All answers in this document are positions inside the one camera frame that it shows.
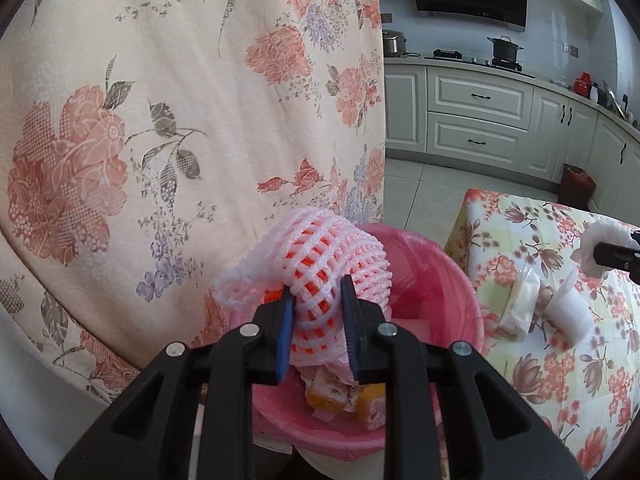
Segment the pink foam fruit net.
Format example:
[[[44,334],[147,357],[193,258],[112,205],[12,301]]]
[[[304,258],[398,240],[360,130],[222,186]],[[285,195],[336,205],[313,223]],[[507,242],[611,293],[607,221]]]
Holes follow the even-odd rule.
[[[295,298],[290,363],[345,366],[341,279],[388,320],[392,272],[383,244],[329,209],[289,212],[233,268],[214,279],[213,297],[240,323],[288,288]]]

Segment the white foam sheet roll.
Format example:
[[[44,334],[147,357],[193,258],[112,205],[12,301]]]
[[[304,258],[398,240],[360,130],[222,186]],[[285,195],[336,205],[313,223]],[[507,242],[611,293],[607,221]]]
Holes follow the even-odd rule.
[[[562,341],[574,347],[593,329],[590,304],[576,288],[581,273],[582,269],[574,266],[558,287],[548,281],[541,282],[538,302],[542,319],[551,326],[547,334],[549,346]]]

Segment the dark floor trash bin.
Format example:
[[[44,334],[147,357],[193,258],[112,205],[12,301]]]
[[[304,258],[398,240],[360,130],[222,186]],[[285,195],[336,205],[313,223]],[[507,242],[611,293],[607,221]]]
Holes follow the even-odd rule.
[[[565,164],[559,186],[558,203],[588,211],[588,203],[596,190],[596,182],[582,168]]]

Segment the pink trash bag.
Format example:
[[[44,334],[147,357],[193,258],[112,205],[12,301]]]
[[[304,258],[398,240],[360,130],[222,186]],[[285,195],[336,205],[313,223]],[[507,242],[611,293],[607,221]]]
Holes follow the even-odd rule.
[[[447,347],[463,339],[475,349],[483,347],[482,309],[473,286],[442,248],[421,235],[381,223],[357,228],[383,244],[390,263],[392,313],[387,321],[398,323],[420,340],[435,346]],[[224,310],[229,313],[231,326],[252,319],[240,323],[232,312]],[[355,382],[348,358],[345,366],[320,366],[337,374],[343,382]],[[382,450],[384,426],[367,431],[358,424],[354,414],[347,413],[337,415],[330,422],[312,416],[298,372],[301,367],[293,368],[292,377],[280,386],[256,389],[253,404],[258,431],[296,448],[337,460],[358,460]]]

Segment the white kitchen cabinets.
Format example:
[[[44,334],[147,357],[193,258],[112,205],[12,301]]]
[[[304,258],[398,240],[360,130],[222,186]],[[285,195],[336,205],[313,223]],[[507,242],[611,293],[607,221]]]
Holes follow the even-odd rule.
[[[604,107],[527,74],[443,58],[385,62],[388,154],[538,188],[566,165],[596,184],[590,209],[639,221],[639,133]]]

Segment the orange peel scraps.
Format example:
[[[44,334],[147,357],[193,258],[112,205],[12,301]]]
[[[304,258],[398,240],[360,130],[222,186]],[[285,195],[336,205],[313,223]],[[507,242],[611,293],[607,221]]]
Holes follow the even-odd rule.
[[[298,369],[305,386],[305,400],[312,416],[330,422],[342,413],[354,414],[367,431],[386,424],[386,391],[384,384],[360,386],[343,382],[325,366]]]

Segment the floral table cloth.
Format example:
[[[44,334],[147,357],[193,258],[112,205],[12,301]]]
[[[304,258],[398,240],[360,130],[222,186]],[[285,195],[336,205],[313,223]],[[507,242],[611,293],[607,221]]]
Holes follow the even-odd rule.
[[[620,271],[602,280],[578,275],[589,332],[570,344],[536,315],[526,337],[500,333],[511,288],[533,269],[558,289],[576,266],[572,258],[597,214],[551,200],[470,188],[445,250],[475,289],[485,323],[482,352],[593,477],[604,468],[639,413],[639,287]]]

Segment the clear plastic wrapper bag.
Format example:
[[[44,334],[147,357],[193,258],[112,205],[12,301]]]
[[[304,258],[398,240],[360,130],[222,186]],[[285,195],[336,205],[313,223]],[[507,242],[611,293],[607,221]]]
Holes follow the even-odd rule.
[[[531,266],[516,274],[498,330],[513,340],[523,340],[528,334],[536,310],[541,280]]]

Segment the red kettle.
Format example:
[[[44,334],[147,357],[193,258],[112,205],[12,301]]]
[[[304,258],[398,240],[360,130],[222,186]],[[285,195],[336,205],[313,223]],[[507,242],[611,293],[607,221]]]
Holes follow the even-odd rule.
[[[591,76],[587,72],[583,72],[573,84],[573,90],[578,96],[589,99],[592,87]]]

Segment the black cooking pot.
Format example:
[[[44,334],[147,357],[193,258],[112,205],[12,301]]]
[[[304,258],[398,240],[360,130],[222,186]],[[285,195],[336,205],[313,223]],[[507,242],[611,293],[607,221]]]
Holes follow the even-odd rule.
[[[508,36],[488,37],[492,44],[492,55],[495,60],[514,64],[518,62],[518,52],[522,47],[516,44]]]

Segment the floral fabric cover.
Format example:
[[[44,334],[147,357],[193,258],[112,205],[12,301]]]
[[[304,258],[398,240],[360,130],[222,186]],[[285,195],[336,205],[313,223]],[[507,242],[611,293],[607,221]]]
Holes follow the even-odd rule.
[[[290,210],[382,217],[384,113],[380,0],[15,0],[2,318],[110,402]]]

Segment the gas stove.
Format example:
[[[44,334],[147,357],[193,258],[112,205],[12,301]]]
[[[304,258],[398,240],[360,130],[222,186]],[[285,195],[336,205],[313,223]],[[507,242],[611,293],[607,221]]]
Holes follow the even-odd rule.
[[[432,52],[432,58],[493,67],[498,68],[499,70],[510,70],[511,72],[517,73],[521,73],[522,71],[522,66],[518,62],[509,62],[500,60],[500,58],[492,58],[491,60],[488,60],[488,58],[478,58],[477,56],[465,55],[458,50],[435,49]]]

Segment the steel pressure cooker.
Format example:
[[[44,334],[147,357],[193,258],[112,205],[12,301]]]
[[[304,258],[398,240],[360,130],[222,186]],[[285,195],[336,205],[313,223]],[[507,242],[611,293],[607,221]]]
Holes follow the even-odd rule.
[[[407,40],[402,32],[382,30],[383,53],[386,58],[400,58],[407,52]]]

